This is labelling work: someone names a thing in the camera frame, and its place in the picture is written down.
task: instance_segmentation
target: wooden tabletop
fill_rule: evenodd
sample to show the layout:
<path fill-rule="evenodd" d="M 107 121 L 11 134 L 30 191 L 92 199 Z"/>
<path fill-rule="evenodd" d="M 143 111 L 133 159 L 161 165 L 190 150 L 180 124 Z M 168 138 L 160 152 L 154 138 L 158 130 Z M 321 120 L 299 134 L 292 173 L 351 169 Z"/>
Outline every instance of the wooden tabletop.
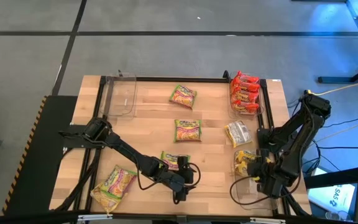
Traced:
<path fill-rule="evenodd" d="M 92 118 L 100 78 L 100 76 L 84 76 L 72 120 L 75 124 L 87 124 Z M 193 110 L 168 102 L 177 84 L 197 91 Z M 267 88 L 274 124 L 281 126 L 289 118 L 282 83 L 280 80 L 267 80 Z M 201 169 L 201 181 L 197 188 L 189 193 L 187 201 L 180 202 L 179 205 L 172 202 L 172 191 L 162 184 L 142 191 L 137 182 L 134 182 L 130 186 L 128 194 L 113 213 L 272 215 L 270 205 L 272 202 L 269 200 L 241 207 L 230 198 L 229 188 L 234 182 L 234 153 L 244 149 L 256 151 L 258 148 L 256 137 L 258 121 L 256 118 L 243 119 L 252 133 L 254 141 L 234 149 L 223 129 L 225 125 L 238 120 L 230 115 L 228 94 L 228 85 L 225 83 L 137 82 L 134 117 L 132 119 L 109 118 L 114 132 L 133 148 L 148 156 L 160 157 L 162 151 L 190 155 L 190 161 Z M 202 141 L 174 143 L 174 119 L 202 119 Z M 73 149 L 62 160 L 50 209 L 58 207 L 77 184 L 84 151 L 84 149 Z M 103 182 L 115 165 L 136 170 L 131 161 L 115 150 L 103 149 L 96 184 Z M 140 180 L 143 186 L 151 183 L 143 176 L 140 177 Z M 242 202 L 252 202 L 264 197 L 263 194 L 256 192 L 253 181 L 245 181 L 242 186 L 246 187 L 246 194 L 241 195 Z M 84 187 L 80 208 L 85 206 L 87 191 L 88 184 Z M 300 186 L 293 196 L 306 212 L 311 213 L 303 178 L 301 178 Z M 281 202 L 277 202 L 277 205 L 279 212 L 282 212 Z M 91 211 L 104 212 L 94 200 Z"/>

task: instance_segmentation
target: transparent container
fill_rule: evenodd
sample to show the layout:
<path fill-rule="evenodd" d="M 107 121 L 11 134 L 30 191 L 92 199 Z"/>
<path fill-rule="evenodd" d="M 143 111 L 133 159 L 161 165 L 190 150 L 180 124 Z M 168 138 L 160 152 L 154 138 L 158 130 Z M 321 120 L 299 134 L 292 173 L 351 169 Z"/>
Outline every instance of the transparent container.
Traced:
<path fill-rule="evenodd" d="M 246 73 L 247 75 L 250 75 L 250 76 L 258 76 L 258 75 L 255 75 L 255 74 L 251 74 L 251 73 Z M 250 114 L 250 113 L 244 113 L 244 112 L 238 112 L 238 111 L 235 111 L 233 110 L 232 108 L 232 104 L 231 104 L 231 89 L 230 89 L 230 83 L 231 83 L 231 80 L 237 75 L 237 72 L 232 72 L 230 73 L 229 75 L 229 84 L 227 85 L 227 91 L 229 92 L 228 96 L 228 103 L 229 103 L 229 117 L 232 118 L 232 119 L 254 119 L 256 116 L 258 116 L 259 114 L 262 114 L 264 112 L 264 107 L 262 106 L 262 100 L 260 98 L 261 96 L 261 92 L 262 90 L 259 89 L 259 92 L 258 92 L 258 97 L 256 99 L 256 103 L 259 104 L 259 108 L 257 109 L 256 113 L 253 113 L 253 114 Z"/>
<path fill-rule="evenodd" d="M 99 112 L 108 118 L 132 119 L 136 106 L 136 75 L 119 72 L 106 76 Z"/>
<path fill-rule="evenodd" d="M 243 176 L 239 175 L 236 172 L 235 168 L 235 160 L 240 150 L 234 153 L 234 157 L 232 160 L 232 168 L 234 173 L 233 182 L 237 181 Z M 252 203 L 256 200 L 263 199 L 266 197 L 265 194 L 257 191 L 257 183 L 253 180 L 253 178 L 247 178 L 241 181 L 233 187 L 232 195 L 234 199 L 240 203 Z M 255 209 L 264 209 L 264 210 L 274 210 L 277 208 L 277 200 L 272 198 L 267 198 L 261 200 L 260 202 L 253 203 L 252 205 L 240 205 L 245 210 L 255 210 Z"/>

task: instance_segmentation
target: black side panel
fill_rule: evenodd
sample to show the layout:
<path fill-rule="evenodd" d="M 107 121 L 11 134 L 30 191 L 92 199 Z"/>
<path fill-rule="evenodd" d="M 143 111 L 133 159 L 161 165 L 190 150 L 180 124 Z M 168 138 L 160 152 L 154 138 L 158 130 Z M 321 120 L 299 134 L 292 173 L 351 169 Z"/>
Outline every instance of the black side panel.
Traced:
<path fill-rule="evenodd" d="M 16 184 L 2 210 L 5 215 L 29 215 L 49 210 L 63 155 L 63 138 L 58 131 L 68 128 L 76 101 L 77 96 L 48 96 L 41 106 L 31 143 L 19 166 L 20 178 L 15 177 Z"/>

